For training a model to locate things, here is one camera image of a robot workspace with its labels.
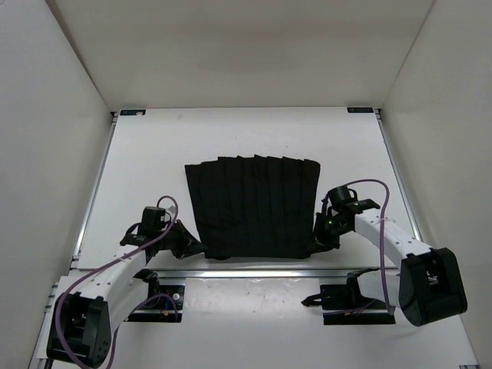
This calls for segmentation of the black skirt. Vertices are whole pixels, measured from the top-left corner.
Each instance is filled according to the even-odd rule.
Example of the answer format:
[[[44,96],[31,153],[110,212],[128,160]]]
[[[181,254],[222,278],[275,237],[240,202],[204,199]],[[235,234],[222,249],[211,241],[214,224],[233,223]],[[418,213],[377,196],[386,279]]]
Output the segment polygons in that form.
[[[255,155],[184,169],[206,258],[305,259],[321,251],[313,236],[318,162]]]

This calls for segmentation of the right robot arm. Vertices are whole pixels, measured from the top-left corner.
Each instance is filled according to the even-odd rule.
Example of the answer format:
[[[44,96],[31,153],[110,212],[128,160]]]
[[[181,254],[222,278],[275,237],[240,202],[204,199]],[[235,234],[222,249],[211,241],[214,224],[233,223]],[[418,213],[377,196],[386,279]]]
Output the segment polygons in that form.
[[[416,327],[467,311],[467,298],[455,254],[412,238],[384,217],[372,200],[324,207],[317,214],[318,241],[336,241],[354,232],[377,246],[397,268],[364,268],[347,274],[344,284],[306,297],[305,307],[321,306],[328,316],[358,314],[376,303],[399,309]]]

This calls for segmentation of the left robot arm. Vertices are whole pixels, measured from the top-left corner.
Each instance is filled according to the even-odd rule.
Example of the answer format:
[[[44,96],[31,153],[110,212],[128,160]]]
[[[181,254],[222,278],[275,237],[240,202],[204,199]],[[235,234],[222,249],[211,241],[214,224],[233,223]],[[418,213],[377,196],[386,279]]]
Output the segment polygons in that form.
[[[161,288],[147,267],[160,251],[178,260],[206,252],[180,221],[163,221],[149,229],[133,224],[108,268],[92,271],[60,294],[52,308],[46,354],[82,368],[111,365],[119,326],[135,311],[160,310],[181,320],[181,293]]]

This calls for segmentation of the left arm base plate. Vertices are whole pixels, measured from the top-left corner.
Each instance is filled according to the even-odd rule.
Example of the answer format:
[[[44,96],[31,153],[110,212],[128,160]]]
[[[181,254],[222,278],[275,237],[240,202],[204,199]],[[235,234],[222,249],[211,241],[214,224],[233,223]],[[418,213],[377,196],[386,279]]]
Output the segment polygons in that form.
[[[145,304],[126,318],[128,322],[181,323],[185,302],[185,280],[166,279],[157,271],[144,269],[136,274],[148,286]]]

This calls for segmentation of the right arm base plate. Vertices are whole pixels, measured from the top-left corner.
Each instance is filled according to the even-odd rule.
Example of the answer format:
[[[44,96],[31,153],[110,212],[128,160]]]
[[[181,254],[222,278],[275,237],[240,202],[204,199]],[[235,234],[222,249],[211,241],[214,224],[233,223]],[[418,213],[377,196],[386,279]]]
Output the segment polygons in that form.
[[[383,301],[351,297],[345,284],[322,284],[320,292],[325,326],[396,324]]]

